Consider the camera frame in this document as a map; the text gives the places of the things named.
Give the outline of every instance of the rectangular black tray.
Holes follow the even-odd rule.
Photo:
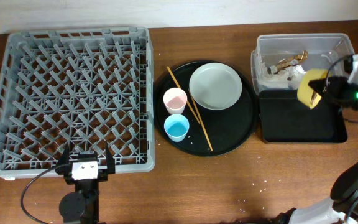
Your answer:
[[[296,90],[259,94],[262,137],[266,142],[343,143],[346,127],[339,107],[321,100],[314,109],[298,101]]]

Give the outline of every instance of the plastic cup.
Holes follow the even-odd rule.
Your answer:
[[[182,114],[185,110],[187,95],[179,88],[171,88],[164,93],[164,105],[170,114]]]
[[[164,130],[168,137],[174,142],[184,140],[189,131],[189,127],[189,121],[181,114],[171,115],[164,122]]]

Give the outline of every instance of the chopstick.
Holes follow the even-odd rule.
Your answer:
[[[175,78],[175,76],[173,76],[173,73],[172,73],[171,69],[170,69],[168,66],[167,66],[167,69],[168,69],[168,72],[169,72],[169,74],[171,75],[173,81],[174,81],[175,84],[177,85],[177,87],[178,87],[179,89],[181,89],[181,88],[180,88],[180,85],[179,85],[179,83],[178,83],[178,81],[177,81],[177,79]],[[189,106],[189,108],[190,108],[191,112],[193,113],[194,117],[196,118],[197,122],[200,123],[200,121],[198,120],[198,117],[197,117],[196,113],[194,113],[193,108],[191,107],[189,101],[187,101],[187,105]]]
[[[209,141],[209,137],[208,137],[208,134],[206,133],[203,120],[201,119],[200,112],[198,112],[198,108],[197,108],[196,102],[194,101],[193,96],[192,96],[191,93],[190,93],[190,90],[189,90],[189,94],[190,94],[190,98],[191,98],[191,100],[192,100],[192,102],[193,102],[193,104],[194,104],[194,108],[196,108],[198,118],[199,118],[200,121],[201,121],[201,127],[203,127],[203,131],[204,131],[204,135],[205,135],[206,141],[208,141],[209,148],[211,149],[211,152],[212,152],[213,149],[212,149],[211,142]]]

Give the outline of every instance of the round black tray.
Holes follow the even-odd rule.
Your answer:
[[[200,66],[214,61],[203,60],[190,62],[173,71],[180,87],[186,92],[192,105],[188,91],[189,80],[193,72]],[[225,110],[209,110],[197,104],[198,111],[203,119],[205,129],[213,147],[213,152],[208,150],[208,142],[200,124],[189,107],[186,105],[182,113],[189,122],[190,129],[186,138],[181,142],[173,142],[163,129],[163,124],[170,116],[163,103],[164,93],[176,87],[171,76],[167,73],[154,85],[154,121],[164,138],[176,148],[196,156],[217,156],[225,154],[239,147],[255,131],[259,118],[258,100],[250,83],[236,70],[242,81],[242,93],[239,100]]]

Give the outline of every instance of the brown wood surface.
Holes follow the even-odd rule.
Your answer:
[[[259,35],[320,32],[347,34],[358,52],[358,21],[150,29],[154,76],[166,75],[166,66],[211,59],[250,79],[250,54]],[[0,69],[6,39],[0,35]],[[345,116],[356,119],[358,113]],[[101,221],[219,223],[307,207],[328,197],[338,175],[358,161],[358,124],[346,128],[344,144],[264,144],[258,128],[239,149],[212,158],[185,154],[156,131],[154,170],[112,175],[100,184]],[[0,179],[0,223],[33,223],[19,205],[28,181]],[[37,218],[61,223],[58,205],[72,190],[62,178],[41,179],[25,205]]]

